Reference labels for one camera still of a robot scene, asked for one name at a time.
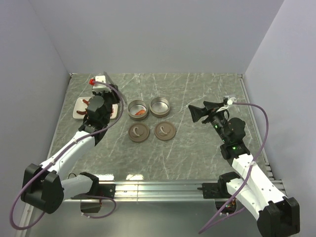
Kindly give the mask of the metal food tongs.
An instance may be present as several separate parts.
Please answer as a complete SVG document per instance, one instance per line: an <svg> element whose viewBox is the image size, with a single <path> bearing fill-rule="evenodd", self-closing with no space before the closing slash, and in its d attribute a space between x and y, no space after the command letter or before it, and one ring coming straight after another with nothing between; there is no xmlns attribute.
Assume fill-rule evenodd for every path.
<svg viewBox="0 0 316 237"><path fill-rule="evenodd" d="M105 76L106 83L111 85L113 88L116 89L116 91L118 92L121 100L126 104L127 103L127 99L124 96L124 94L119 90L119 87L117 86L117 84L113 82L113 80L110 78L110 76L107 74L107 72L103 71L102 75Z"/></svg>

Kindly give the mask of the fried chicken drumstick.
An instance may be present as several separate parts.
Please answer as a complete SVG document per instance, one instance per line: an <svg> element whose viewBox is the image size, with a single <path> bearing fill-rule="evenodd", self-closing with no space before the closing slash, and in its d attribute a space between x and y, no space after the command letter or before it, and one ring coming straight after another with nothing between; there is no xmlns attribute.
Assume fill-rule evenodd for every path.
<svg viewBox="0 0 316 237"><path fill-rule="evenodd" d="M88 100L81 99L81 101L82 101L83 103L85 103L86 105L89 105L89 101L88 101Z"/></svg>

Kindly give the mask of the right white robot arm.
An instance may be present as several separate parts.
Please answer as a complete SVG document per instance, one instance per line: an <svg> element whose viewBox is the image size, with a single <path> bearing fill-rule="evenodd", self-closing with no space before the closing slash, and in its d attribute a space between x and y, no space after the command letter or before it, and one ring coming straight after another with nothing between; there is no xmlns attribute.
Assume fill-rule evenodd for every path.
<svg viewBox="0 0 316 237"><path fill-rule="evenodd" d="M257 155L252 155L246 147L246 123L240 118L230 118L228 108L238 105L236 98L225 98L222 103L205 101L204 107L189 105L193 122L205 118L202 123L210 123L223 141L221 154L234 169L218 179L218 193L226 198L211 219L200 229L200 233L222 220L237 215L233 206L238 200L243 208L255 218L263 237L290 237L300 232L300 206L293 197L281 192L258 166Z"/></svg>

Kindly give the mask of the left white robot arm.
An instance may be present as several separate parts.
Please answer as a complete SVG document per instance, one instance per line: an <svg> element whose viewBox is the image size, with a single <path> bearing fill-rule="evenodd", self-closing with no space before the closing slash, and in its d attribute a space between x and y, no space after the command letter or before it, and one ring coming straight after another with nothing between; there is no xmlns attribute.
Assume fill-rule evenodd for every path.
<svg viewBox="0 0 316 237"><path fill-rule="evenodd" d="M95 175L83 172L74 178L65 178L79 158L95 147L113 126L110 122L113 106L123 105L116 85L99 84L101 90L93 91L83 123L74 137L51 158L40 165L32 163L25 169L22 190L18 195L23 202L51 214L66 199L99 195L99 179Z"/></svg>

